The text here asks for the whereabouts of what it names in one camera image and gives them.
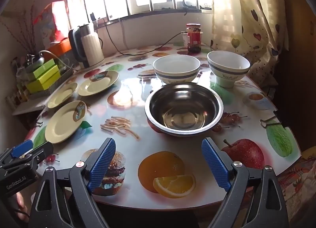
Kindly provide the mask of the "person left hand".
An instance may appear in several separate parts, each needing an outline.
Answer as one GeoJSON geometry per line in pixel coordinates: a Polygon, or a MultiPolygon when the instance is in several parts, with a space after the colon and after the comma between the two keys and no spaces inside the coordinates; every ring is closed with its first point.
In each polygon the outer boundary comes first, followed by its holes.
{"type": "Polygon", "coordinates": [[[29,221],[28,209],[24,203],[24,198],[20,192],[16,194],[16,197],[17,197],[17,204],[18,204],[18,210],[19,210],[17,212],[17,216],[19,217],[20,220],[28,223],[29,221]]]}

